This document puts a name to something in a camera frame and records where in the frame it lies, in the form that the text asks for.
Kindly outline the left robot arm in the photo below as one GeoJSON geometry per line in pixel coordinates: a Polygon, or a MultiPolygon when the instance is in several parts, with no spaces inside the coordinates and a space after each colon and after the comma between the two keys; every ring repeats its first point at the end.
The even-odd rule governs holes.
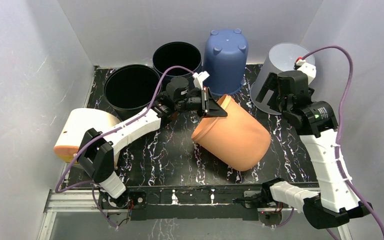
{"type": "Polygon", "coordinates": [[[117,154],[142,136],[166,126],[183,112],[196,112],[199,117],[227,117],[227,112],[214,100],[209,88],[203,85],[205,77],[194,76],[194,88],[189,89],[188,80],[174,77],[165,91],[155,96],[150,108],[116,124],[103,133],[94,128],[84,133],[76,161],[109,196],[117,208],[129,203],[127,187],[115,172],[117,154]]]}

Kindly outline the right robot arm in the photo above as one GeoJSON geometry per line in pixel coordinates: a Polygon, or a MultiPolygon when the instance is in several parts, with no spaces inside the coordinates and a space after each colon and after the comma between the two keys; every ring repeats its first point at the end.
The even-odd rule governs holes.
{"type": "Polygon", "coordinates": [[[273,91],[268,106],[279,112],[295,128],[313,165],[319,192],[288,183],[282,178],[261,186],[259,199],[268,207],[285,203],[303,212],[316,229],[347,224],[351,219],[369,215],[370,203],[364,203],[349,186],[350,175],[336,143],[338,122],[331,105],[313,101],[308,76],[299,70],[270,73],[258,99],[273,91]]]}

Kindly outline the orange bucket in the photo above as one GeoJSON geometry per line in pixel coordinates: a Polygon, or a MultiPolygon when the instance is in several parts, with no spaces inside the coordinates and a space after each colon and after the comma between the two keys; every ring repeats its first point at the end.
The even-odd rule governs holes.
{"type": "Polygon", "coordinates": [[[227,116],[203,118],[191,139],[233,169],[248,171],[267,153],[271,135],[230,95],[223,95],[217,103],[227,116]]]}

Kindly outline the grey white bucket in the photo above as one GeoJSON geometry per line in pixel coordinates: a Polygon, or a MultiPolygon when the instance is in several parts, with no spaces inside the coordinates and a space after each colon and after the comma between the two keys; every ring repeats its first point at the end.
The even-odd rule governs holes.
{"type": "Polygon", "coordinates": [[[260,111],[270,115],[280,115],[281,113],[270,109],[268,105],[272,95],[272,90],[264,90],[264,96],[259,97],[260,92],[270,73],[279,74],[285,71],[292,71],[296,59],[303,57],[310,51],[305,47],[290,42],[279,43],[273,46],[265,59],[260,72],[250,88],[250,98],[252,103],[260,111]]]}

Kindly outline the blue bucket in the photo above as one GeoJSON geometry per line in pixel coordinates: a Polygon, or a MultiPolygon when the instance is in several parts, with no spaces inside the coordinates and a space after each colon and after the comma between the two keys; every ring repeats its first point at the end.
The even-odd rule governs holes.
{"type": "Polygon", "coordinates": [[[212,30],[203,57],[209,73],[204,85],[216,96],[233,95],[243,86],[249,43],[241,29],[212,30]]]}

